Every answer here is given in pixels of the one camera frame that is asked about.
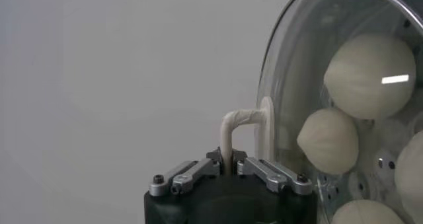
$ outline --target cream ball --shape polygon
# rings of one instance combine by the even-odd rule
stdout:
[[[423,131],[399,155],[395,185],[406,212],[416,224],[423,224]]]
[[[327,174],[343,174],[356,164],[356,127],[352,119],[339,110],[325,108],[310,115],[297,142],[310,162]]]
[[[339,208],[332,224],[404,224],[389,207],[372,200],[354,200]]]
[[[335,105],[359,119],[386,118],[410,99],[416,63],[405,42],[388,35],[357,36],[336,52],[324,83]]]

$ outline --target black base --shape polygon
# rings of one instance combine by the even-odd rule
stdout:
[[[316,224],[317,197],[270,192],[254,175],[209,176],[191,193],[144,195],[146,224]]]

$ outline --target silver metal arm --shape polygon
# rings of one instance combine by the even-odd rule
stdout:
[[[279,163],[247,157],[244,164],[238,164],[238,168],[239,173],[255,174],[273,192],[280,192],[285,186],[290,186],[295,193],[300,195],[309,195],[313,191],[309,179],[294,173]]]
[[[219,175],[219,163],[213,163],[211,159],[205,158],[199,161],[186,172],[176,175],[173,178],[171,192],[174,195],[184,194],[191,191],[194,183],[203,175]]]
[[[196,164],[196,161],[184,161],[182,164],[168,171],[164,176],[156,175],[150,182],[149,193],[151,196],[164,196],[169,192],[170,183],[177,174],[185,172]]]

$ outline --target white tube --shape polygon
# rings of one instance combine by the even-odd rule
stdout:
[[[232,172],[232,131],[243,124],[259,124],[266,119],[264,110],[238,110],[223,117],[220,127],[220,153],[223,160],[223,172],[230,175]]]

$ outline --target bolt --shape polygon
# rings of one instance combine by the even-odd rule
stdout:
[[[154,184],[162,184],[164,181],[165,181],[165,177],[163,177],[163,175],[161,174],[155,175],[153,177]]]
[[[308,179],[307,179],[307,177],[303,173],[301,173],[301,174],[298,174],[297,175],[297,181],[298,182],[307,182]]]
[[[181,187],[179,186],[179,184],[173,185],[171,188],[171,192],[174,196],[179,195],[182,192]]]

